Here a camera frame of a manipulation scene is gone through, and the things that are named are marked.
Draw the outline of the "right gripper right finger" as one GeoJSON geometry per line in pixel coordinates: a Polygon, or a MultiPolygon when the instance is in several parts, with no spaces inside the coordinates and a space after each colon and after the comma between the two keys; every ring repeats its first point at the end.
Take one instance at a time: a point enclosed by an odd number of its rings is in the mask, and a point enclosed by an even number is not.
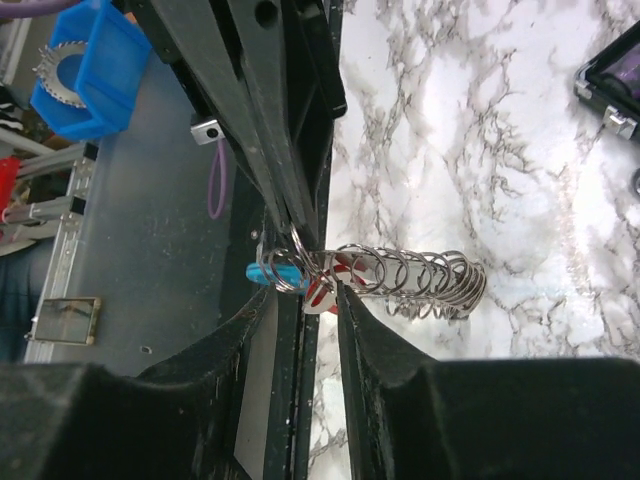
{"type": "Polygon", "coordinates": [[[439,361],[350,287],[338,286],[337,305],[354,478],[638,477],[635,361],[439,361]]]}

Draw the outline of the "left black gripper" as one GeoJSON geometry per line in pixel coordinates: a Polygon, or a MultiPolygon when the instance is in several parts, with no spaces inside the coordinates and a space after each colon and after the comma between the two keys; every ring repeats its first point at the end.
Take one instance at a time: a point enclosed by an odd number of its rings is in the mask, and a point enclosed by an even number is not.
{"type": "Polygon", "coordinates": [[[296,150],[323,148],[347,111],[322,2],[130,6],[196,112],[218,120],[238,144],[276,227],[316,239],[317,215],[296,150]]]}

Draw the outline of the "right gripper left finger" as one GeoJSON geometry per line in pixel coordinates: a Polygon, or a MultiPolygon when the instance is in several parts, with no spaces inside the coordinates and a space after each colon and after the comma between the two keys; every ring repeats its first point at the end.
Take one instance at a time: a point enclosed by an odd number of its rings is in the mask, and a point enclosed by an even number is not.
{"type": "Polygon", "coordinates": [[[273,291],[136,377],[91,363],[1,368],[4,479],[246,479],[234,455],[249,345],[273,291]]]}

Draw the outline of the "blue silver carabiner keyring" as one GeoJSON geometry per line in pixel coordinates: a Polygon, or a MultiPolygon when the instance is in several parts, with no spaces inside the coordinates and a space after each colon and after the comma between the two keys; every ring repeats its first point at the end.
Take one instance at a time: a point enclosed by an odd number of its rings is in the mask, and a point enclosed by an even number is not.
{"type": "Polygon", "coordinates": [[[477,307],[486,289],[483,266],[459,251],[415,252],[357,243],[305,254],[276,249],[261,254],[245,274],[253,283],[299,295],[304,303],[311,282],[324,277],[335,261],[357,260],[371,270],[366,286],[352,288],[342,281],[337,285],[350,287],[361,298],[382,301],[390,316],[463,320],[477,307]]]}

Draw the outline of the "red key tag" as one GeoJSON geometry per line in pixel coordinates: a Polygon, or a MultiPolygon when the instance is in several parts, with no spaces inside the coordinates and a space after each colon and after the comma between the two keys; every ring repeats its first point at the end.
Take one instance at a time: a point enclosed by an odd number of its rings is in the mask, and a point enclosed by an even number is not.
{"type": "Polygon", "coordinates": [[[338,281],[349,284],[352,288],[366,286],[366,280],[371,270],[361,261],[344,263],[335,261],[324,271],[325,276],[311,282],[304,297],[303,311],[305,314],[320,315],[331,313],[336,315],[338,281]]]}

